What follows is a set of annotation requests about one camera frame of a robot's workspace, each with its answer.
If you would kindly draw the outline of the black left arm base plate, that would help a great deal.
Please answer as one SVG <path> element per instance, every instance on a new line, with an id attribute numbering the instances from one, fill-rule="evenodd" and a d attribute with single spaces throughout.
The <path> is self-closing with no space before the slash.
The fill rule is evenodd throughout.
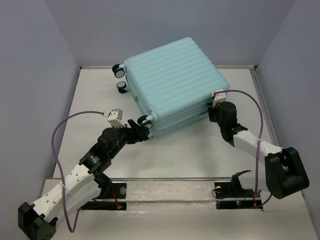
<path id="1" fill-rule="evenodd" d="M 110 189 L 101 190 L 100 195 L 85 203 L 84 211 L 125 211 L 127 209 L 127 183 L 113 182 Z"/>

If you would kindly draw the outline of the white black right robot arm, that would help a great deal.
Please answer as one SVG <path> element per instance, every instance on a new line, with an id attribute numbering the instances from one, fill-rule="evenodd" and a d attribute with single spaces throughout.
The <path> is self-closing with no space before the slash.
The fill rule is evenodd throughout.
<path id="1" fill-rule="evenodd" d="M 255 136 L 238 123 L 236 106 L 229 101 L 207 105 L 209 121 L 217 123 L 222 138 L 232 147 L 255 158 L 255 163 L 264 165 L 264 173 L 249 176 L 249 170 L 235 173 L 228 187 L 235 196 L 242 196 L 248 190 L 266 191 L 276 199 L 283 199 L 307 189 L 310 180 L 299 152 L 293 147 L 282 148 Z"/>

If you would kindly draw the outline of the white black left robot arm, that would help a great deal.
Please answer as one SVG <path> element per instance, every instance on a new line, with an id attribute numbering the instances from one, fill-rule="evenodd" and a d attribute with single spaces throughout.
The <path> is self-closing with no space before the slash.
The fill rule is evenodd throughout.
<path id="1" fill-rule="evenodd" d="M 70 215 L 78 215 L 90 200 L 110 194 L 112 180 L 104 171 L 125 145 L 146 141 L 152 126 L 151 121 L 139 118 L 137 122 L 130 119 L 122 126 L 104 129 L 96 144 L 55 187 L 18 208 L 18 227 L 30 240 L 50 240 L 62 221 L 74 232 Z"/>

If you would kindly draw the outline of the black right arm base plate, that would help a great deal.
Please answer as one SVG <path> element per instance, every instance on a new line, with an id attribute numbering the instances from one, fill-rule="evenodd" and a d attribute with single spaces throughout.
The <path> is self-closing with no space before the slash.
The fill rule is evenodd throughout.
<path id="1" fill-rule="evenodd" d="M 231 181 L 218 181 L 214 183 L 211 192 L 215 199 L 217 210 L 241 210 L 253 209 L 258 207 L 262 209 L 262 199 L 259 195 L 254 197 L 253 190 L 243 189 L 241 186 Z"/>

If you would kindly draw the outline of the light blue hard-shell suitcase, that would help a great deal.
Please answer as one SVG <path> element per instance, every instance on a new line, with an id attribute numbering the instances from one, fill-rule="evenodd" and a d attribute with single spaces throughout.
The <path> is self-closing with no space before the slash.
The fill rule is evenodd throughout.
<path id="1" fill-rule="evenodd" d="M 161 137 L 207 114 L 212 93 L 230 84 L 190 38 L 129 57 L 112 67 L 120 93 L 130 91 L 147 121 L 150 137 Z"/>

